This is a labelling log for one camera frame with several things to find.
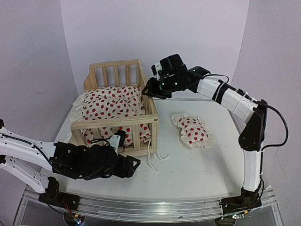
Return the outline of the strawberry print ruffled mattress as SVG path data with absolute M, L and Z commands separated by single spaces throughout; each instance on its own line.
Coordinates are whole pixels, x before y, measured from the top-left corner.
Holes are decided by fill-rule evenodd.
M 110 86 L 88 90 L 79 95 L 72 105 L 71 122 L 116 119 L 145 114 L 141 88 L 135 86 Z M 133 129 L 130 125 L 117 127 L 126 132 L 124 146 L 133 144 Z M 108 139 L 115 133 L 112 127 L 101 127 L 99 130 L 101 139 Z M 91 146 L 91 141 L 96 139 L 92 129 L 80 131 L 86 144 Z M 144 143 L 151 139 L 151 131 L 145 123 L 139 125 L 139 139 Z

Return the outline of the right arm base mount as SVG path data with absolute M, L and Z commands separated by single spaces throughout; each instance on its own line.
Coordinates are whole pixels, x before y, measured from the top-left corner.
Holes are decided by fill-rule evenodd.
M 222 216 L 226 217 L 234 214 L 240 214 L 260 207 L 262 195 L 263 191 L 261 189 L 261 185 L 259 185 L 253 192 L 242 187 L 239 196 L 221 199 L 219 205 L 222 208 Z

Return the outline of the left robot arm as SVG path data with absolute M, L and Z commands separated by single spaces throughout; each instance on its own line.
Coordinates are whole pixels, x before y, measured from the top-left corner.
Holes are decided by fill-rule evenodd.
M 6 129 L 1 122 L 0 167 L 25 182 L 37 193 L 45 193 L 45 198 L 52 205 L 58 206 L 63 202 L 62 193 L 53 187 L 48 188 L 50 179 L 22 162 L 30 162 L 74 180 L 89 181 L 111 176 L 130 178 L 141 161 L 118 153 L 118 148 L 124 140 L 125 132 L 118 130 L 110 138 L 93 139 L 91 146 L 43 142 L 17 135 Z

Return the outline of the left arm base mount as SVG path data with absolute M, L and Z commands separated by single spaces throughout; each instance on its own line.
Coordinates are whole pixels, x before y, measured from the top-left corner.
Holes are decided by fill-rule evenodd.
M 78 195 L 61 192 L 59 187 L 60 184 L 54 177 L 48 177 L 48 186 L 45 192 L 39 195 L 39 201 L 67 210 L 77 210 L 80 197 Z

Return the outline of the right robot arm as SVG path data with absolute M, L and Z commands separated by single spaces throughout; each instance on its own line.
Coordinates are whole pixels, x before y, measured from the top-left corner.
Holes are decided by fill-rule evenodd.
M 284 146 L 285 138 L 280 144 L 263 145 L 267 122 L 267 111 L 273 110 L 285 122 L 284 117 L 274 107 L 264 100 L 256 100 L 245 91 L 217 79 L 207 69 L 195 66 L 190 69 L 178 54 L 168 56 L 151 67 L 151 77 L 142 90 L 142 94 L 159 99 L 171 98 L 172 93 L 190 90 L 203 95 L 225 107 L 246 124 L 238 138 L 238 143 L 244 152 L 245 172 L 244 193 L 237 197 L 237 205 L 246 209 L 254 203 L 256 191 L 262 184 L 263 151 L 269 147 Z

